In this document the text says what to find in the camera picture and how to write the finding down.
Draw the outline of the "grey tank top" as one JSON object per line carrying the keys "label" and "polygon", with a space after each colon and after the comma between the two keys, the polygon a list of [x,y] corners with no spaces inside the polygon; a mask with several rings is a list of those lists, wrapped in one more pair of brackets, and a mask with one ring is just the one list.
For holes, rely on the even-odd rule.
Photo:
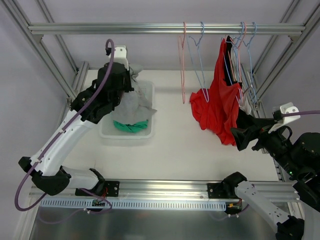
{"label": "grey tank top", "polygon": [[111,113],[113,121],[124,125],[134,125],[138,122],[149,120],[157,112],[152,107],[152,102],[146,98],[137,81],[137,77],[142,70],[142,65],[129,65],[130,82],[133,91],[122,94],[120,104]]}

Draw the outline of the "red tank top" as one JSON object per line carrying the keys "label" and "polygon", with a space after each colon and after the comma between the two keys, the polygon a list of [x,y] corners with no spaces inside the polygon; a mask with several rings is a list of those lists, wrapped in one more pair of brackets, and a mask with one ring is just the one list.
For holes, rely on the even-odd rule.
{"label": "red tank top", "polygon": [[223,145],[236,145],[231,128],[237,127],[239,103],[237,97],[241,86],[239,83],[228,86],[225,81],[225,60],[227,50],[226,40],[223,39],[214,68],[213,81],[208,89],[209,101],[205,100],[203,91],[193,92],[189,103],[194,119],[202,130],[210,130],[216,134]]}

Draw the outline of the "green tank top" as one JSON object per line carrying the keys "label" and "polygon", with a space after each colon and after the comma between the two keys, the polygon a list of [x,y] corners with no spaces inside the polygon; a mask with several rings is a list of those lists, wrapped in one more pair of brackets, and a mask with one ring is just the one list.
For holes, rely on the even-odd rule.
{"label": "green tank top", "polygon": [[126,132],[126,133],[141,132],[142,130],[148,128],[148,124],[149,124],[148,120],[136,122],[134,124],[123,124],[123,123],[120,123],[115,120],[113,121],[113,125],[116,129],[118,129],[119,131],[122,131],[122,132]]}

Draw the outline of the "pink wire hanger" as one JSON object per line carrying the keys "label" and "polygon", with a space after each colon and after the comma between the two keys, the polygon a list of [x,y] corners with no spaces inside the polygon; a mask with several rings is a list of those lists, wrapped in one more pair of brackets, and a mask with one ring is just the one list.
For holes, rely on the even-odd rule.
{"label": "pink wire hanger", "polygon": [[233,36],[231,39],[231,61],[232,61],[232,69],[233,76],[237,83],[242,82],[242,70],[241,70],[241,60],[242,55],[245,50],[245,36],[247,34],[247,24],[245,22],[240,23],[241,30],[238,36]]}
{"label": "pink wire hanger", "polygon": [[186,90],[185,90],[185,40],[186,40],[186,23],[183,22],[183,36],[179,36],[177,39],[178,45],[178,57],[180,65],[180,84],[181,84],[181,96],[182,103],[186,102]]}

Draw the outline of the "black tank top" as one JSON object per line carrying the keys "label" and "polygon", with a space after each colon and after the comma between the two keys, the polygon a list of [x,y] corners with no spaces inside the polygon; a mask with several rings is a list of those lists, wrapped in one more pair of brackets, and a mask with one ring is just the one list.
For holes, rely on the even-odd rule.
{"label": "black tank top", "polygon": [[236,43],[229,35],[225,38],[225,50],[223,53],[224,81],[228,87],[238,84],[239,88],[235,93],[234,100],[238,106],[238,117],[236,124],[238,128],[244,129],[252,124],[252,110],[249,104],[248,95],[251,95],[252,86],[244,89],[243,76],[240,71],[240,44]]}

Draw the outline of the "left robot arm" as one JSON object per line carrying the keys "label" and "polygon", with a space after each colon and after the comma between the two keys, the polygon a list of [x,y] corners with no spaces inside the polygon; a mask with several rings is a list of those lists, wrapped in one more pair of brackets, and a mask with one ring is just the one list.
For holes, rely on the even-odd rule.
{"label": "left robot arm", "polygon": [[18,164],[31,176],[34,185],[55,196],[65,189],[76,189],[81,196],[86,189],[101,195],[105,178],[94,168],[77,170],[63,165],[78,141],[121,102],[123,93],[133,91],[130,68],[123,63],[106,63],[97,78],[72,101],[70,110],[56,132],[36,154],[22,157]]}

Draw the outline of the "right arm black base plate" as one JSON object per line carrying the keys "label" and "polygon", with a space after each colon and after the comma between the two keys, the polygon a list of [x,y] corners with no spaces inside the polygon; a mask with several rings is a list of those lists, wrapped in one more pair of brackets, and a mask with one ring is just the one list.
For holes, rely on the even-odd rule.
{"label": "right arm black base plate", "polygon": [[209,199],[238,199],[235,188],[228,183],[207,183],[206,186]]}

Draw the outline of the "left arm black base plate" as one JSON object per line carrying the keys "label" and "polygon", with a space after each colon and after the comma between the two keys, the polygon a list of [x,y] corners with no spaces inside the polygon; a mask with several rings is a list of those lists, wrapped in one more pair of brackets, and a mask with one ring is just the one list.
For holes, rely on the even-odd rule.
{"label": "left arm black base plate", "polygon": [[92,189],[77,188],[75,190],[76,196],[89,196],[94,194],[99,197],[118,197],[120,189],[120,182],[113,180],[99,180]]}

